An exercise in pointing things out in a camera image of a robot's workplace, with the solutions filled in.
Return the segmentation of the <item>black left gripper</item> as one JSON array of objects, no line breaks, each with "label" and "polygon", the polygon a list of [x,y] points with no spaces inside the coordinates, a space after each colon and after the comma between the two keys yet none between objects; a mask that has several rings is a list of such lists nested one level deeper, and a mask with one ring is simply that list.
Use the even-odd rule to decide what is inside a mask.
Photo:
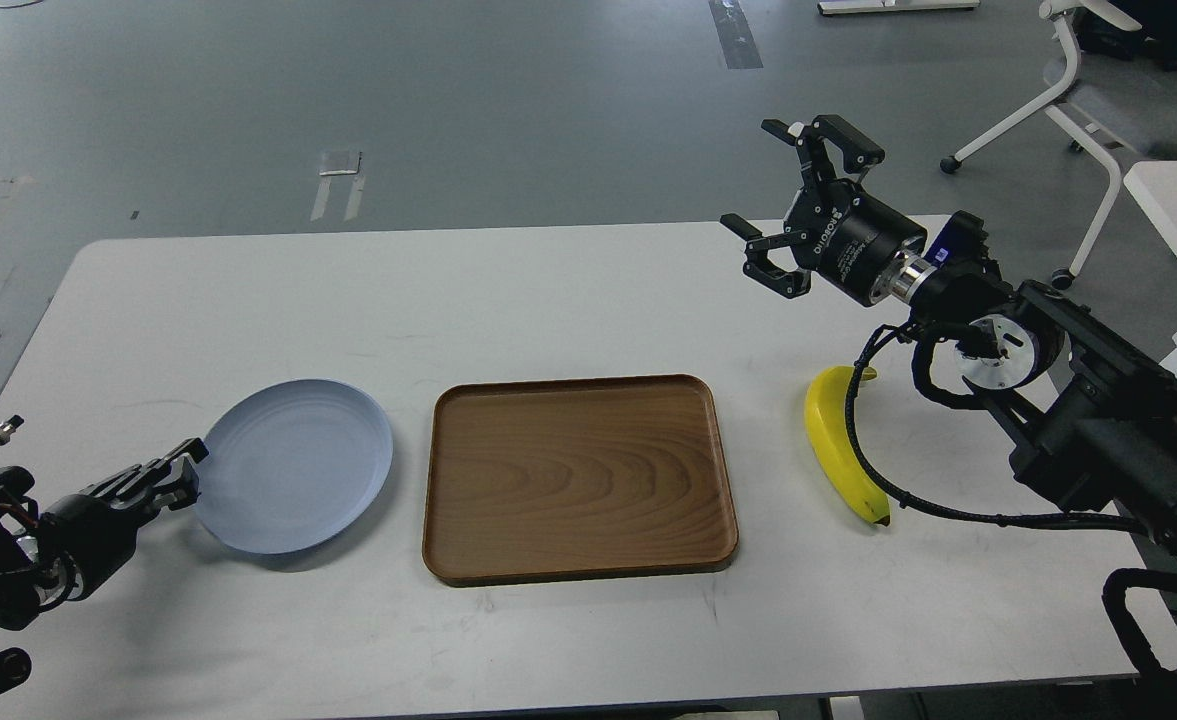
[{"label": "black left gripper", "polygon": [[134,556],[137,533],[160,509],[197,502],[197,465],[207,456],[202,439],[187,438],[168,454],[122,469],[44,511],[41,541],[71,566],[67,601],[85,600],[104,587]]}]

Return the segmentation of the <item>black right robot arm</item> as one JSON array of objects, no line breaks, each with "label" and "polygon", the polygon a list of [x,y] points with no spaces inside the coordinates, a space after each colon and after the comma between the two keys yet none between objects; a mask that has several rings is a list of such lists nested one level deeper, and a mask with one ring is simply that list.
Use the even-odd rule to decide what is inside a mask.
[{"label": "black right robot arm", "polygon": [[[996,527],[1121,529],[1177,561],[1177,376],[1050,284],[1005,282],[980,218],[955,211],[930,238],[867,193],[863,178],[885,151],[844,118],[766,119],[762,129],[797,152],[800,187],[780,233],[722,216],[744,242],[743,273],[786,299],[820,276],[864,307],[893,296],[909,309],[904,324],[877,328],[853,364],[817,374],[803,400],[807,444],[849,509],[882,527],[899,504]],[[952,509],[875,469],[858,441],[856,401],[873,356],[893,341],[913,348],[920,396],[999,425],[1015,445],[1015,479],[1053,514]],[[1142,682],[1177,691],[1177,674],[1128,609],[1135,588],[1177,594],[1177,573],[1115,569],[1100,592]]]}]

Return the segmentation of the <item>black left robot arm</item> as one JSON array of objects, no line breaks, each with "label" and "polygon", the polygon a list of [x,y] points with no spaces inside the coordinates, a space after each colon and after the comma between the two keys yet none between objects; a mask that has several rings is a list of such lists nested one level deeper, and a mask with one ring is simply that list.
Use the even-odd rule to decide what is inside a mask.
[{"label": "black left robot arm", "polygon": [[[21,427],[0,424],[0,447]],[[0,628],[18,632],[44,612],[91,596],[135,555],[137,536],[162,509],[198,501],[198,464],[208,455],[200,438],[168,454],[135,464],[41,509],[21,466],[0,468]],[[29,679],[29,653],[0,651],[0,694]]]}]

